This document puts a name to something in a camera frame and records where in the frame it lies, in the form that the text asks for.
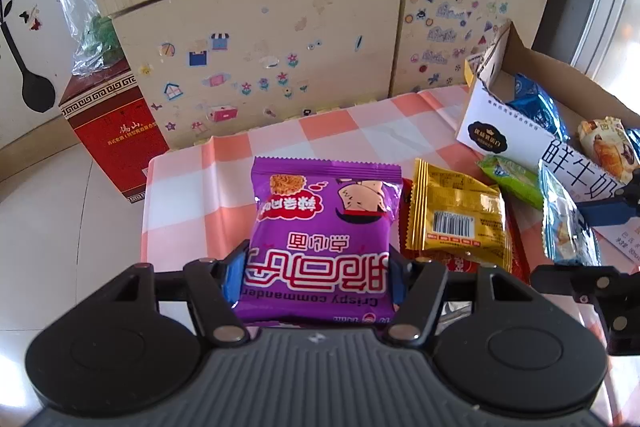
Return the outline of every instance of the green snack package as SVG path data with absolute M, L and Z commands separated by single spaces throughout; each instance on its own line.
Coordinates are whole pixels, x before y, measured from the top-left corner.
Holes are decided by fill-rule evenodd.
M 542 210 L 544 199 L 538 176 L 502 156 L 485 156 L 478 162 L 482 172 L 522 201 Z

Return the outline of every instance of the purple snack bag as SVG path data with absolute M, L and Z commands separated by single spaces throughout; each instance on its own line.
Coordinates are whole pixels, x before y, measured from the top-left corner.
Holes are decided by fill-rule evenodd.
M 397 165 L 256 158 L 258 215 L 234 311 L 245 322 L 387 323 Z

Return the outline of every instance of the baseboard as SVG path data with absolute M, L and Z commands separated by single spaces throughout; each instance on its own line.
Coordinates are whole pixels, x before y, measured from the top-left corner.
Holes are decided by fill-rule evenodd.
M 0 149 L 0 181 L 80 143 L 63 116 L 58 116 Z

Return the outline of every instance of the barcode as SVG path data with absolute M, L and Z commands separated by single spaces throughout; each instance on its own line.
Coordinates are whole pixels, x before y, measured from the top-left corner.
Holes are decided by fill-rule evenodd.
M 433 232 L 475 237 L 474 218 L 452 212 L 436 211 L 433 213 Z

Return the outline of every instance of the cartoon face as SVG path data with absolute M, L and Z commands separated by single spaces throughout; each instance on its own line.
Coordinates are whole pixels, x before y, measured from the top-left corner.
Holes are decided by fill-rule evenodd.
M 359 181 L 338 190 L 344 212 L 335 213 L 343 221 L 364 225 L 385 215 L 385 195 L 380 181 Z

